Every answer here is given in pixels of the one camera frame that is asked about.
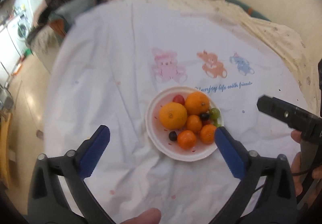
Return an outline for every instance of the black cable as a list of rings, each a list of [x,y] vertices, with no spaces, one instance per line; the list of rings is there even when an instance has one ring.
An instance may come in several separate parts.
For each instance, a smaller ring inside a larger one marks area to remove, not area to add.
[[[264,184],[263,184],[263,185],[261,185],[261,186],[259,186],[257,189],[255,189],[255,191],[253,192],[253,194],[254,194],[255,192],[259,191],[262,187],[264,187]]]
[[[307,169],[305,171],[301,171],[301,172],[298,172],[298,173],[292,173],[292,176],[293,177],[296,177],[296,176],[301,176],[301,175],[304,175],[304,174],[307,174],[311,171],[311,169]]]

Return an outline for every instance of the fruit bowl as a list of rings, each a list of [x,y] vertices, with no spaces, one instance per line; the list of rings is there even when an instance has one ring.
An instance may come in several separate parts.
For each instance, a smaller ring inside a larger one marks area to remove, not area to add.
[[[163,90],[150,102],[145,114],[145,125],[150,139],[159,151],[174,160],[189,162],[198,161],[208,157],[217,149],[215,142],[212,144],[204,144],[197,137],[196,145],[189,150],[184,150],[178,146],[177,142],[170,141],[169,133],[172,130],[164,128],[159,121],[159,111],[163,105],[172,102],[172,99],[178,94],[182,95],[186,99],[190,93],[195,91],[198,90],[185,86],[176,86]],[[209,97],[208,99],[210,102],[210,108],[218,109]],[[221,114],[217,121],[223,126],[223,118]],[[174,131],[179,134],[183,130],[184,129],[176,129]]]

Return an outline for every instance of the clothes pile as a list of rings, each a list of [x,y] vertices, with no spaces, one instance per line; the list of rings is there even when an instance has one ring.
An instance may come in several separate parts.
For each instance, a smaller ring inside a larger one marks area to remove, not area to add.
[[[58,35],[64,38],[78,15],[106,1],[108,0],[43,0],[34,12],[33,28],[26,40],[26,45],[35,50],[36,45],[41,44],[42,51],[45,50],[44,41],[50,41],[50,36]],[[54,32],[48,32],[48,29],[45,29],[40,36],[46,26],[51,27]]]

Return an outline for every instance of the red cherry tomato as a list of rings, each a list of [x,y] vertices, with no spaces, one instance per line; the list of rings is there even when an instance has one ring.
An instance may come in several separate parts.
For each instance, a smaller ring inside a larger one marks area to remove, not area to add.
[[[209,120],[205,120],[205,121],[202,121],[202,125],[209,125],[211,123],[210,119]]]
[[[176,103],[179,103],[184,106],[185,105],[185,98],[182,95],[176,95],[176,96],[174,96],[172,102],[176,102]]]

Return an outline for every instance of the screw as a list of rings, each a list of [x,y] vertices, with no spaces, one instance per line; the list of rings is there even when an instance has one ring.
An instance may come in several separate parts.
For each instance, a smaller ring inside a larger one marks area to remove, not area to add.
[[[250,150],[248,153],[249,153],[249,155],[250,155],[251,157],[257,157],[257,156],[258,156],[258,153],[257,153],[257,151],[255,151],[255,150]]]
[[[39,154],[38,155],[38,157],[37,157],[37,159],[39,160],[39,161],[42,161],[43,159],[45,159],[46,158],[46,155],[45,154]]]
[[[75,150],[73,150],[73,149],[71,149],[71,150],[67,151],[67,153],[66,153],[66,155],[67,155],[68,157],[73,157],[75,154],[76,154],[76,151],[75,151]]]
[[[282,161],[287,161],[287,157],[284,154],[279,154],[277,157]]]

